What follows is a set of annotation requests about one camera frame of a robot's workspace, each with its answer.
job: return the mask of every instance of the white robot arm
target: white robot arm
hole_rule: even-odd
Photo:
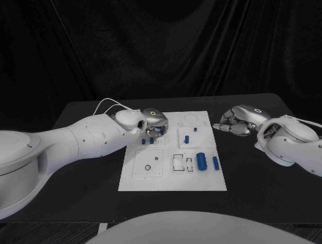
[[[270,118],[267,113],[250,105],[234,106],[224,114],[217,130],[247,136],[257,131],[254,147],[283,166],[297,163],[302,168],[322,177],[322,139],[315,130],[287,115]],[[300,120],[315,126],[316,123]]]
[[[38,133],[0,131],[0,219],[28,204],[57,169],[110,154],[143,132],[155,134],[155,124],[164,134],[168,120],[158,110],[128,109]]]

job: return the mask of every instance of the black backdrop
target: black backdrop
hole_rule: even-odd
[[[48,130],[70,101],[254,93],[322,123],[322,1],[0,0],[0,129]]]

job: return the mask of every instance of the table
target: table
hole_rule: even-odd
[[[161,112],[207,110],[211,124],[235,105],[247,104],[271,117],[293,116],[276,94],[119,101],[133,109]],[[93,114],[99,101],[70,102],[53,129]],[[103,113],[110,103],[100,105]],[[260,223],[322,224],[322,178],[297,164],[283,167],[254,148],[256,133],[237,137],[214,131],[227,192],[119,192],[125,148],[79,160],[50,177],[30,204],[0,222],[119,223],[172,210],[204,211]]]

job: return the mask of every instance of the blue cylinder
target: blue cylinder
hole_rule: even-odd
[[[215,157],[214,157],[214,169],[215,170],[220,170],[218,161],[217,161],[217,158]]]
[[[205,160],[205,154],[202,152],[200,152],[195,155],[195,159],[197,159],[197,168],[198,170],[207,170],[207,160]]]

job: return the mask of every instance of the white board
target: white board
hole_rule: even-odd
[[[164,115],[168,118],[165,135],[155,138],[153,144],[142,135],[126,146],[118,190],[227,191],[207,111],[165,112]],[[185,135],[189,137],[188,144],[184,142]],[[197,167],[197,153],[205,154],[204,171]],[[217,157],[220,170],[214,168],[212,157]],[[176,167],[184,171],[175,171],[174,163],[184,165]]]

